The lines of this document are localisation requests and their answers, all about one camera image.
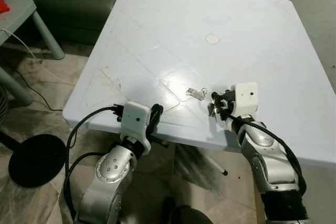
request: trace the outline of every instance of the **black cylindrical joint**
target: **black cylindrical joint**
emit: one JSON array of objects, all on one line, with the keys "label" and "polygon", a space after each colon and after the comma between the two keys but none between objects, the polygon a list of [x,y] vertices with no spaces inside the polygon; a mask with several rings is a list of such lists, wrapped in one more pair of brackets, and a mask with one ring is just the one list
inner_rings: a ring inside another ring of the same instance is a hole
[{"label": "black cylindrical joint", "polygon": [[216,100],[216,99],[218,99],[218,98],[220,98],[220,97],[221,97],[221,95],[218,94],[217,92],[212,92],[212,93],[211,93],[211,98],[212,98],[212,100]]},{"label": "black cylindrical joint", "polygon": [[129,149],[131,152],[133,152],[137,160],[139,160],[142,153],[145,151],[145,147],[143,147],[142,143],[136,140],[135,142],[133,141],[131,142],[126,137],[124,138],[124,140],[121,142],[120,145],[122,147]]},{"label": "black cylindrical joint", "polygon": [[306,208],[298,191],[272,191],[261,194],[268,220],[307,220]]}]

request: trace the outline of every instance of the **small metal object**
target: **small metal object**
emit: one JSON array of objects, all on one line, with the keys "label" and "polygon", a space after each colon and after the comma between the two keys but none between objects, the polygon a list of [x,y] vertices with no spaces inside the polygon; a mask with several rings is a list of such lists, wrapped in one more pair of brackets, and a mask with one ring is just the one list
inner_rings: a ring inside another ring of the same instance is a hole
[{"label": "small metal object", "polygon": [[190,95],[194,98],[197,98],[200,101],[203,101],[207,93],[208,93],[208,90],[206,88],[202,88],[200,91],[195,90],[193,88],[188,88],[185,94]]}]

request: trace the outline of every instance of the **gray side table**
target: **gray side table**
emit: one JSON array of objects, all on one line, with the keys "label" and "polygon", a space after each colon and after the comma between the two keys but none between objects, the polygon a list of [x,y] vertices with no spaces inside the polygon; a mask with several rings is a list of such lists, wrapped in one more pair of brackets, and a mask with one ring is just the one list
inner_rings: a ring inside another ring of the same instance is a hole
[{"label": "gray side table", "polygon": [[[36,5],[32,0],[4,1],[10,7],[10,11],[0,14],[0,45],[10,37],[10,34],[2,31],[1,28],[14,33],[31,16],[55,59],[64,57],[63,50],[37,13]],[[2,68],[0,68],[0,83],[23,105],[29,105],[33,101],[32,96]]]}]

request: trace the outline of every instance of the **red object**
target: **red object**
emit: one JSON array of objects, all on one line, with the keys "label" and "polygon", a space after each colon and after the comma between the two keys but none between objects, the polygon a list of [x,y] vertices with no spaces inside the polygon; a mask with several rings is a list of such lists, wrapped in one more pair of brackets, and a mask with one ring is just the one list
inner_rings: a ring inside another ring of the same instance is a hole
[{"label": "red object", "polygon": [[0,13],[4,13],[9,11],[10,8],[8,7],[8,5],[6,5],[4,0],[0,0]]}]

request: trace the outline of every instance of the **table leg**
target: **table leg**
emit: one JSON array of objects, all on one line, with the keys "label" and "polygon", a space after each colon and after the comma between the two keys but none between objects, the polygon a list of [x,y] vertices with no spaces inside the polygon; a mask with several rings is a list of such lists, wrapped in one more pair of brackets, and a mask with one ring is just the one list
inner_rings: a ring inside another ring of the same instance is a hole
[{"label": "table leg", "polygon": [[32,103],[33,97],[1,67],[0,83],[24,106]]},{"label": "table leg", "polygon": [[44,41],[46,42],[48,48],[50,49],[52,55],[57,60],[63,59],[64,58],[64,52],[61,49],[61,47],[58,45],[56,42],[55,38],[49,31],[48,27],[46,24],[44,24],[43,20],[41,19],[40,15],[37,13],[37,11],[34,11],[33,15],[33,21],[37,27],[37,29],[40,31]]}]

